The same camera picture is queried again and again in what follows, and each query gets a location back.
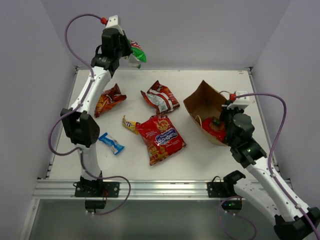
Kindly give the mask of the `orange Doritos chip bag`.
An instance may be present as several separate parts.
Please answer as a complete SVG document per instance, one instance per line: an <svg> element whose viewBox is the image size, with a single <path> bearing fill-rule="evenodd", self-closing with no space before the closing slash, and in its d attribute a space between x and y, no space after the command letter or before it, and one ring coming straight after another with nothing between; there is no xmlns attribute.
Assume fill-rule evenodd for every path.
<svg viewBox="0 0 320 240"><path fill-rule="evenodd" d="M121 93L120 87L116 83L112 88L105 90L100 95L94 110L94 117L98 118L100 115L111 110L126 99L127 96Z"/></svg>

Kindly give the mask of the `red snack bag with vegetables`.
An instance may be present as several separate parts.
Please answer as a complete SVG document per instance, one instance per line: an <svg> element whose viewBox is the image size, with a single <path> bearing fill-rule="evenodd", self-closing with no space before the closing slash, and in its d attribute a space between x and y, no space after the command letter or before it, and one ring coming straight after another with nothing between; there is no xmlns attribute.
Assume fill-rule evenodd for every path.
<svg viewBox="0 0 320 240"><path fill-rule="evenodd" d="M220 142L226 137L226 129L223 121L216 117L208 117L202 121L201 127L210 135L214 136Z"/></svg>

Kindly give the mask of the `yellow M&M's candy packet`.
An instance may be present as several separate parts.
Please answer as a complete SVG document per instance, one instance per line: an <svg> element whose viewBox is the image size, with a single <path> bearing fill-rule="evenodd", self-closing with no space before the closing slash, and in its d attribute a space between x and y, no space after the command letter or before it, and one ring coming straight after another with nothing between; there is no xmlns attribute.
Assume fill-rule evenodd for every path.
<svg viewBox="0 0 320 240"><path fill-rule="evenodd" d="M136 135L139 135L139 131L137 130L137 127L136 127L137 122L127 120L125 115L122 118L122 125L130 132Z"/></svg>

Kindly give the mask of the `green white Chuba snack bag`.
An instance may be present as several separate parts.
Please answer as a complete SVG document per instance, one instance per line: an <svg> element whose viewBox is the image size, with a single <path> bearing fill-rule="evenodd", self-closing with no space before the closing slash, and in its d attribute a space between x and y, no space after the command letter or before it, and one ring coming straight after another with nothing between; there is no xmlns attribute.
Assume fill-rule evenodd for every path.
<svg viewBox="0 0 320 240"><path fill-rule="evenodd" d="M141 46L133 40L129 40L132 53L124 59L129 66L140 69L143 63L147 62L147 56Z"/></svg>

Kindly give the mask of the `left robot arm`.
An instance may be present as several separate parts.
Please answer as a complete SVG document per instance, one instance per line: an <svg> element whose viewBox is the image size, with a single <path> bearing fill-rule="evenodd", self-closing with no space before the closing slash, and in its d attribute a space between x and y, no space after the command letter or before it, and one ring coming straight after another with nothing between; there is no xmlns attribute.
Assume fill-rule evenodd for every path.
<svg viewBox="0 0 320 240"><path fill-rule="evenodd" d="M95 50L91 70L78 100L61 110L66 136L75 145L82 173L75 184L75 196L86 198L116 198L119 182L105 182L98 164L96 142L100 127L94 119L99 98L120 65L120 58L131 54L130 43L120 27L106 27L102 31L101 45Z"/></svg>

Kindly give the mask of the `dark red white snack bag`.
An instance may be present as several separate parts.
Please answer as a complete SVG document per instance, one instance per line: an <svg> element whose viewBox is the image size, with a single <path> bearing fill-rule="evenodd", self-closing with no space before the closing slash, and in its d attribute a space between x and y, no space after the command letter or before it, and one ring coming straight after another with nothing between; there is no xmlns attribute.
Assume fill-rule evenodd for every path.
<svg viewBox="0 0 320 240"><path fill-rule="evenodd" d="M180 103L171 90L158 80L146 91L140 91L143 99L155 109L156 115L173 112L180 107Z"/></svg>

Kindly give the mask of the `brown paper bag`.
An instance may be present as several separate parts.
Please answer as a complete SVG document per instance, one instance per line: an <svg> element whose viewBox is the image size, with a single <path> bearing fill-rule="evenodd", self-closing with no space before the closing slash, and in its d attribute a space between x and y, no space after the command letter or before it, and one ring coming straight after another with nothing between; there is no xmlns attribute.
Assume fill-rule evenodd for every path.
<svg viewBox="0 0 320 240"><path fill-rule="evenodd" d="M218 139L204 129L206 119L219 119L222 112L222 105L227 99L216 89L210 86L205 80L199 84L197 89L183 100L183 104L191 116L194 123L198 126L205 138L214 145L224 146L223 139Z"/></svg>

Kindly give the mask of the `blue white candy bar wrapper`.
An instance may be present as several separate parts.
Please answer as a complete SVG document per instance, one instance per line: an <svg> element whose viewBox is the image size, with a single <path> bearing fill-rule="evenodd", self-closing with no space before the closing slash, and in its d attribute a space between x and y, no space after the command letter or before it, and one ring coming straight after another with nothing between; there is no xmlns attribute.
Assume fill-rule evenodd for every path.
<svg viewBox="0 0 320 240"><path fill-rule="evenodd" d="M121 153L125 149L125 147L123 145L121 145L116 139L114 139L107 132L102 134L98 138L98 140L103 142L104 144L106 144L111 149L111 151L114 155L118 155L119 153Z"/></svg>

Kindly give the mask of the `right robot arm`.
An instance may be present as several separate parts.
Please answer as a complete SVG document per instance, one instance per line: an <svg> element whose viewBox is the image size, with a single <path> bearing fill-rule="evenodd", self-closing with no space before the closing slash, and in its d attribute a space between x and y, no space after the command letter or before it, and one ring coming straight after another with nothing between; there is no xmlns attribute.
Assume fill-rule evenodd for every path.
<svg viewBox="0 0 320 240"><path fill-rule="evenodd" d="M244 110L222 106L220 120L225 127L225 142L232 157L262 186L255 188L244 174L236 170L224 177L223 192L241 196L259 210L272 224L281 240L303 240L320 223L320 210L310 207L289 187L266 152L253 138L255 130Z"/></svg>

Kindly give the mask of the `red candy bag blue label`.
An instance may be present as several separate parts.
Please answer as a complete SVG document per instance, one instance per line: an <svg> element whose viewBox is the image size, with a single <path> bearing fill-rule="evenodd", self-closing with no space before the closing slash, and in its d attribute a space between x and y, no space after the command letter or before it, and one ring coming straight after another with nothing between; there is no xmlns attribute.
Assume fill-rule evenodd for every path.
<svg viewBox="0 0 320 240"><path fill-rule="evenodd" d="M153 115L136 129L147 147L151 166L179 152L186 143L166 115Z"/></svg>

